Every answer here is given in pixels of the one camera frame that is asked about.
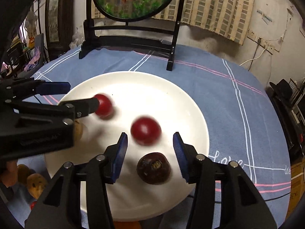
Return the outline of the dark red cherry fruit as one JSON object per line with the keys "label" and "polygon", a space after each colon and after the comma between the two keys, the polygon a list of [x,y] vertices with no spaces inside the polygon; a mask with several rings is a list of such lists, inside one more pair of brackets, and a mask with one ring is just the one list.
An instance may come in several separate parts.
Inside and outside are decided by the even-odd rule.
{"label": "dark red cherry fruit", "polygon": [[98,109],[95,111],[100,118],[108,118],[114,112],[112,101],[104,94],[96,94],[94,96],[99,101]]}

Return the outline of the large red plum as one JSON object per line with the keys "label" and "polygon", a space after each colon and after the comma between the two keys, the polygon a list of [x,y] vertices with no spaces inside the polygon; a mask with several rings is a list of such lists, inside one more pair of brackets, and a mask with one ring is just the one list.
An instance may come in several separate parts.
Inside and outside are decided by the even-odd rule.
{"label": "large red plum", "polygon": [[161,137],[161,127],[159,123],[147,116],[137,118],[130,128],[133,139],[142,146],[154,145]]}

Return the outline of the dark red mangosteen-like fruit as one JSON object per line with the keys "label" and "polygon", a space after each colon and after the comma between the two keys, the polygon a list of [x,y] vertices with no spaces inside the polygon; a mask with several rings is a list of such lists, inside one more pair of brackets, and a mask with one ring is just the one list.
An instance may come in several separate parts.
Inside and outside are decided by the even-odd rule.
{"label": "dark red mangosteen-like fruit", "polygon": [[145,183],[160,185],[170,178],[171,166],[165,155],[160,152],[151,152],[138,161],[136,171]]}

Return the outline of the tan passion fruit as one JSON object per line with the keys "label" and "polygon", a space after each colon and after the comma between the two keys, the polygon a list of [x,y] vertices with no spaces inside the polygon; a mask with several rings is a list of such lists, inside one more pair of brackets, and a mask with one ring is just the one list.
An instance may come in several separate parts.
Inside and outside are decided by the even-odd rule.
{"label": "tan passion fruit", "polygon": [[73,140],[78,142],[83,135],[83,124],[79,120],[75,120],[73,128]]}

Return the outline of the tan speckled round fruit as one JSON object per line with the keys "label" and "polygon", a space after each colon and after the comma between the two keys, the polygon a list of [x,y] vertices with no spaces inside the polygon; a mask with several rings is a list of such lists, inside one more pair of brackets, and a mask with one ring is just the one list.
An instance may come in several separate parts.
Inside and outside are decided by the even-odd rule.
{"label": "tan speckled round fruit", "polygon": [[41,174],[34,173],[27,177],[26,187],[30,195],[38,200],[47,184],[47,180]]}

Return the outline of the pale beige round fruit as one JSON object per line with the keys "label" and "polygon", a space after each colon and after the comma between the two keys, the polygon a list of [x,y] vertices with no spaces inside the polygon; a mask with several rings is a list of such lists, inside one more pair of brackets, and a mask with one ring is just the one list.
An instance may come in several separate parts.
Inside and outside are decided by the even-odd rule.
{"label": "pale beige round fruit", "polygon": [[20,184],[26,185],[27,178],[30,175],[30,169],[25,164],[18,164],[17,165],[18,170],[18,182]]}

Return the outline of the cardboard box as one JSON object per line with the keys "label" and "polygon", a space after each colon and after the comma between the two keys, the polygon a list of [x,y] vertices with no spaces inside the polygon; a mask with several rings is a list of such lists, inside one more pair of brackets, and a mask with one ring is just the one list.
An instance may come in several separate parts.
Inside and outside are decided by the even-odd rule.
{"label": "cardboard box", "polygon": [[296,208],[304,193],[304,161],[292,166],[291,192],[286,219]]}

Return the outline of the large orange tangerine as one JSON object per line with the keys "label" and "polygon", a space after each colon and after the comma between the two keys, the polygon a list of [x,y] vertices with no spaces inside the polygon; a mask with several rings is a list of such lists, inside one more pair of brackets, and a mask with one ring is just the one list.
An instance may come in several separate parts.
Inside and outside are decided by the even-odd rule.
{"label": "large orange tangerine", "polygon": [[141,229],[141,224],[139,221],[132,221],[132,222],[118,222],[114,221],[115,229]]}

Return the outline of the white round plate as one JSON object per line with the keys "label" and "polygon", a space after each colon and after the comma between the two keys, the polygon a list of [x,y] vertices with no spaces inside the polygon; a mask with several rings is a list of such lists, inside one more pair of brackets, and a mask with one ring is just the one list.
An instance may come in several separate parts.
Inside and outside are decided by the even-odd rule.
{"label": "white round plate", "polygon": [[[129,134],[135,119],[149,116],[162,130],[161,138],[151,146],[141,146],[128,136],[128,148],[120,176],[107,185],[112,217],[115,221],[140,221],[163,214],[183,201],[194,186],[182,178],[173,148],[178,132],[184,143],[200,154],[209,153],[209,133],[198,105],[179,86],[161,77],[134,71],[102,74],[82,82],[64,95],[63,101],[91,98],[96,94],[110,97],[114,115],[108,120],[96,114],[81,118],[83,134],[74,147],[44,156],[50,176],[67,161],[88,162]],[[160,152],[170,163],[171,175],[161,185],[143,182],[137,172],[138,161],[146,154]]]}

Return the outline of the blue striped tablecloth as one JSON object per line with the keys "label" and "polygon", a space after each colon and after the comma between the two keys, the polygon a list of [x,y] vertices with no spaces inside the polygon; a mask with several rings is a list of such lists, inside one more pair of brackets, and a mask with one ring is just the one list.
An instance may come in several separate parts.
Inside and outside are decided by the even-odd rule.
{"label": "blue striped tablecloth", "polygon": [[237,64],[203,50],[178,46],[172,71],[155,53],[99,49],[79,59],[68,51],[34,73],[72,86],[108,72],[140,71],[168,79],[187,92],[207,122],[214,162],[237,161],[266,201],[277,225],[286,217],[291,165],[279,118],[263,85]]}

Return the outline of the dark framed landscape painting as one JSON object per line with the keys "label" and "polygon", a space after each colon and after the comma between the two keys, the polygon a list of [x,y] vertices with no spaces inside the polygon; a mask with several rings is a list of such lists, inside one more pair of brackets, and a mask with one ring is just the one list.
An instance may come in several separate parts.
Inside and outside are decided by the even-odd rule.
{"label": "dark framed landscape painting", "polygon": [[73,35],[74,0],[46,0],[45,31],[50,59],[69,50]]}

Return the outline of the black framed goldfish screen ornament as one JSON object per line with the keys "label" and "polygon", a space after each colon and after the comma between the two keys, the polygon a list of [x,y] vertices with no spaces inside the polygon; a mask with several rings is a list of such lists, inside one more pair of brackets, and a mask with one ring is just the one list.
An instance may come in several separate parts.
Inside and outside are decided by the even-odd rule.
{"label": "black framed goldfish screen ornament", "polygon": [[[175,15],[175,26],[172,30],[137,25],[159,14],[173,0],[86,0],[86,19],[83,23],[84,42],[79,52],[79,58],[85,58],[92,50],[102,47],[135,48],[165,53],[168,57],[166,69],[173,70],[174,55],[179,34],[184,0],[178,1]],[[172,37],[171,43],[161,40],[141,38],[136,36],[104,35],[97,36],[96,31],[128,30],[147,31],[166,34]]]}

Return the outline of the black hat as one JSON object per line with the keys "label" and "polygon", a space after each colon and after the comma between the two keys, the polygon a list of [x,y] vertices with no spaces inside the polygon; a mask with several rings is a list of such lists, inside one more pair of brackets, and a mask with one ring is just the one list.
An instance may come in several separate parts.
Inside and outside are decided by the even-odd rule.
{"label": "black hat", "polygon": [[274,90],[274,92],[285,99],[290,99],[292,97],[293,91],[289,85],[289,83],[282,79],[278,84],[270,82],[270,87]]}

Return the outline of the beige checkered curtain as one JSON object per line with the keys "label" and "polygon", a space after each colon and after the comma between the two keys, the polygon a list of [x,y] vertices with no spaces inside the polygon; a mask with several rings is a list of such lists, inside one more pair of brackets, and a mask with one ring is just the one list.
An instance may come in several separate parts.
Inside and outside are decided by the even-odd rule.
{"label": "beige checkered curtain", "polygon": [[[175,20],[178,1],[154,16],[160,20]],[[216,33],[238,44],[243,44],[254,7],[254,0],[185,0],[182,23]]]}

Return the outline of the wall power strip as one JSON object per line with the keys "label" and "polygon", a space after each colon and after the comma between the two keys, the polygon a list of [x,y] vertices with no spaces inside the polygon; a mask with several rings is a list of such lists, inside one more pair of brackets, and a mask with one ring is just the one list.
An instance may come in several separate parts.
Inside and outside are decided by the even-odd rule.
{"label": "wall power strip", "polygon": [[270,54],[274,54],[274,52],[280,52],[282,46],[282,38],[276,40],[266,40],[257,33],[248,29],[247,37],[252,41],[256,42],[259,46],[263,47]]}

